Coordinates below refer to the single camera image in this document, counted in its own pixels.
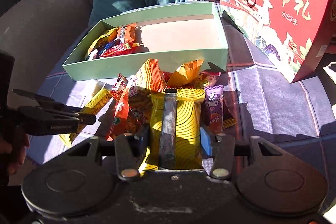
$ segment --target plaid cloth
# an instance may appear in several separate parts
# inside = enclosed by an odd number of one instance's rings
[[[239,140],[259,135],[318,169],[329,182],[323,209],[336,196],[336,121],[328,97],[318,79],[313,77],[294,84],[268,60],[241,32],[222,18],[229,44],[226,73],[217,82],[224,85],[228,107],[237,121],[226,133]],[[39,94],[73,106],[85,104],[80,92],[88,81],[73,81],[62,64],[90,30],[87,28],[56,64],[42,84]],[[104,80],[113,84],[115,79]],[[92,136],[100,126],[107,104],[97,115],[97,122],[86,126],[74,144]],[[32,137],[27,155],[42,164],[62,153],[66,147],[58,136]],[[205,161],[207,169],[212,161]],[[238,162],[238,169],[243,163]]]

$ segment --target screw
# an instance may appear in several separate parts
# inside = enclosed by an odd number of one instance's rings
[[[212,171],[212,175],[217,178],[226,178],[228,175],[230,175],[230,172],[224,168],[217,168]]]
[[[122,170],[120,174],[124,178],[132,178],[132,177],[136,177],[139,174],[139,172],[138,170],[135,170],[135,169],[125,169],[125,170]]]
[[[179,177],[179,176],[177,176],[177,175],[174,175],[174,176],[171,176],[171,177],[170,177],[170,179],[171,179],[171,180],[179,180],[179,179],[180,179],[180,177]]]

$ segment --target red gift bag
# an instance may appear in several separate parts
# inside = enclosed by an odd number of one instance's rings
[[[336,0],[221,0],[221,5],[290,83],[315,70],[336,30]]]

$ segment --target barcode sticker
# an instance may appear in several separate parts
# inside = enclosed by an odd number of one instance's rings
[[[328,45],[321,46],[321,48],[320,48],[319,52],[317,53],[316,57],[322,56],[324,54],[324,52],[326,51],[327,47],[328,47]]]

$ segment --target person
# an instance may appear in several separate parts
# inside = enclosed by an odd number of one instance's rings
[[[30,145],[29,137],[21,127],[15,127],[12,132],[11,143],[0,137],[0,163],[5,166],[7,176],[14,175],[23,165],[26,148]],[[29,213],[20,186],[7,186],[7,183],[0,186],[0,200],[0,223],[15,223]]]

